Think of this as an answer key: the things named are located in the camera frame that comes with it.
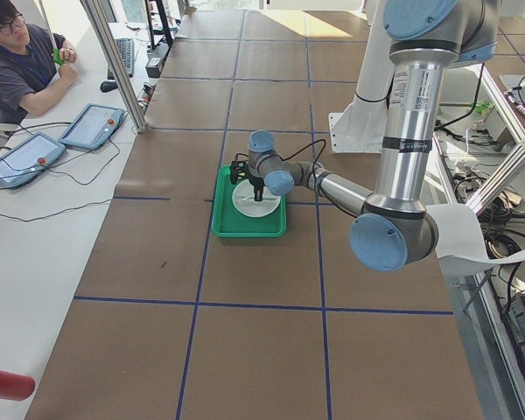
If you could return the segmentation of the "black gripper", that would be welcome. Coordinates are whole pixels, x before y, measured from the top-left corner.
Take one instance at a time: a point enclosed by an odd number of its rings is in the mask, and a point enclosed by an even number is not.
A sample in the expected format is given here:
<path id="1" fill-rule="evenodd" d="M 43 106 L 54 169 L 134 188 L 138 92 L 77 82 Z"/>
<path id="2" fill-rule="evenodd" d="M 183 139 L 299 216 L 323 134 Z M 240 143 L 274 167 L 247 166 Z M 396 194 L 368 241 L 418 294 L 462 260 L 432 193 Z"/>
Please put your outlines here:
<path id="1" fill-rule="evenodd" d="M 249 183 L 254 187 L 254 201 L 261 202 L 263 200 L 264 181 L 262 178 L 253 174 L 248 176 Z"/>

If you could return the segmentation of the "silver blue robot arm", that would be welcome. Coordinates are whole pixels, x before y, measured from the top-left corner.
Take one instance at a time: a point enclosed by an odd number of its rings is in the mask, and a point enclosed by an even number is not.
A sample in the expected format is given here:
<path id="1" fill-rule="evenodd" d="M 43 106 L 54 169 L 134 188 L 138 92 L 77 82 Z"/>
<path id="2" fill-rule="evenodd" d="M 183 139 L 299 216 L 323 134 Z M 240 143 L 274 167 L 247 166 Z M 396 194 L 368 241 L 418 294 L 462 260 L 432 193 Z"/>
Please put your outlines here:
<path id="1" fill-rule="evenodd" d="M 312 189 L 355 215 L 349 242 L 371 270 L 393 271 L 428 256 L 438 244 L 438 226 L 419 196 L 447 67 L 483 63 L 494 55 L 499 1 L 388 1 L 382 26 L 391 39 L 394 65 L 381 159 L 373 191 L 319 164 L 289 162 L 274 138 L 255 131 L 245 172 L 255 200 L 264 188 L 284 196 L 296 186 Z"/>

